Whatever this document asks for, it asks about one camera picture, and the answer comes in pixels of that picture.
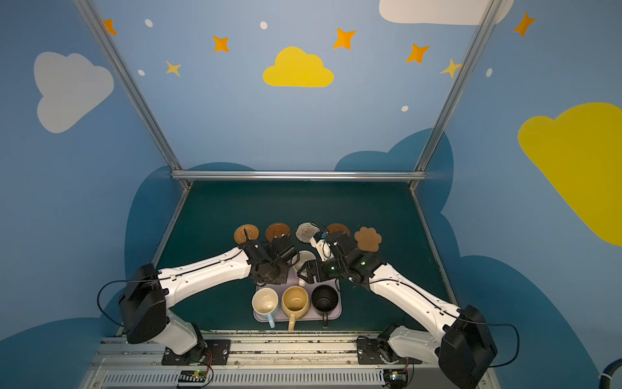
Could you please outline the cork paw shaped coaster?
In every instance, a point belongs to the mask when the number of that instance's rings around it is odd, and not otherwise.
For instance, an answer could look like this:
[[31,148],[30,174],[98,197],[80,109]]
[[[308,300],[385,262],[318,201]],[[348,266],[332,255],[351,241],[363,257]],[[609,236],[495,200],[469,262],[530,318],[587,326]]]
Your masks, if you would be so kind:
[[377,253],[382,244],[382,235],[373,227],[361,227],[354,234],[354,239],[360,251]]

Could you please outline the brown wooden round coaster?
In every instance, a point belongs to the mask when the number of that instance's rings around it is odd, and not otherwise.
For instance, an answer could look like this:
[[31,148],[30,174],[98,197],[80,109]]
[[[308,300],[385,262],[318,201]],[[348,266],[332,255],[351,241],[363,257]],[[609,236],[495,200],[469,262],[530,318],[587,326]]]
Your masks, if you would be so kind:
[[291,229],[285,223],[274,223],[266,230],[267,241],[273,242],[276,238],[290,237]]
[[349,228],[346,227],[346,225],[344,225],[344,224],[333,223],[333,224],[327,226],[327,233],[329,235],[332,235],[332,234],[338,233],[338,232],[342,232],[342,233],[346,234],[349,237],[351,236],[351,232],[350,232]]

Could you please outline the woven rattan round coaster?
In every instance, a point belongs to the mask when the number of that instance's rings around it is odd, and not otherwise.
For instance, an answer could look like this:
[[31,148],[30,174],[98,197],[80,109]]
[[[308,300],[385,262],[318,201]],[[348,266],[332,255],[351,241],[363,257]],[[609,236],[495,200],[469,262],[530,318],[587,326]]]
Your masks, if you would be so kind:
[[259,228],[255,225],[241,225],[234,232],[234,241],[236,244],[241,245],[247,241],[258,240],[260,233]]

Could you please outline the white multicolour woven coaster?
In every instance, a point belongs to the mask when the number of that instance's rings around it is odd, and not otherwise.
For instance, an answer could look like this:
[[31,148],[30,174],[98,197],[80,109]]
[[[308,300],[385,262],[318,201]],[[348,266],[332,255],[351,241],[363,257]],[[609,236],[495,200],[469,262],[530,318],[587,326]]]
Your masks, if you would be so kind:
[[309,244],[314,236],[320,232],[320,228],[314,223],[305,222],[296,228],[296,238],[305,244]]

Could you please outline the cream mug lilac handle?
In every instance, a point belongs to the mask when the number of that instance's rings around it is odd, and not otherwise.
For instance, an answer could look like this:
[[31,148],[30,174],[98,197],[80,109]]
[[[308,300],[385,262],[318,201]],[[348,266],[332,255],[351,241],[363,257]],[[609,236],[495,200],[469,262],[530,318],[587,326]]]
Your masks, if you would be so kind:
[[301,287],[306,286],[305,281],[302,280],[301,277],[298,276],[298,271],[301,270],[302,267],[303,267],[303,264],[298,263],[290,268],[288,272],[287,283],[286,283],[287,286],[294,286],[294,285],[301,286]]

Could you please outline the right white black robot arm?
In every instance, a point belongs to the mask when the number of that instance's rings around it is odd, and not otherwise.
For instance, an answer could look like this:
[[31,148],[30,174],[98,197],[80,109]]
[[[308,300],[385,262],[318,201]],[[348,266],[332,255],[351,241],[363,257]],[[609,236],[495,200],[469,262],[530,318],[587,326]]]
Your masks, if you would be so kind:
[[478,309],[434,296],[375,253],[361,251],[343,231],[317,232],[302,241],[319,254],[303,267],[307,283],[350,280],[392,302],[426,331],[396,327],[385,337],[388,350],[399,358],[438,366],[459,388],[478,387],[498,353],[490,325]]

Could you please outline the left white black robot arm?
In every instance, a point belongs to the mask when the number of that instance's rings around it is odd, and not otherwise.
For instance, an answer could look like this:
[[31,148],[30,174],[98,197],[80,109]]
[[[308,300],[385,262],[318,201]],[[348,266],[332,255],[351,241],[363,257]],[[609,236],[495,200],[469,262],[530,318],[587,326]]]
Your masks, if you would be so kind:
[[283,285],[300,255],[288,236],[267,244],[249,240],[218,256],[181,267],[140,267],[126,282],[119,309],[130,344],[148,341],[184,356],[205,349],[200,330],[173,314],[181,301],[233,280],[252,278],[262,285]]

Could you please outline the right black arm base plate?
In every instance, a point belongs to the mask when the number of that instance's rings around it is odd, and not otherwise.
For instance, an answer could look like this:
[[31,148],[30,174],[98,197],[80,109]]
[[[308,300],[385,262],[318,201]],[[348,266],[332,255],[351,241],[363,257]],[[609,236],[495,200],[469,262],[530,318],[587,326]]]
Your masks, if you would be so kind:
[[388,340],[383,337],[369,338],[367,336],[358,336],[356,338],[356,354],[360,365],[422,364],[422,361],[418,359],[399,357],[390,348]]

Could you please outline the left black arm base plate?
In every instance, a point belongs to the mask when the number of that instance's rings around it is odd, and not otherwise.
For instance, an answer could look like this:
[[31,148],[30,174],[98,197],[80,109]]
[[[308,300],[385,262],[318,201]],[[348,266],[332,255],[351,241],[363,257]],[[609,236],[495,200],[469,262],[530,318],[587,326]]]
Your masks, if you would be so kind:
[[171,348],[165,349],[161,364],[163,366],[225,366],[230,354],[230,340],[200,340],[188,352],[176,354]]

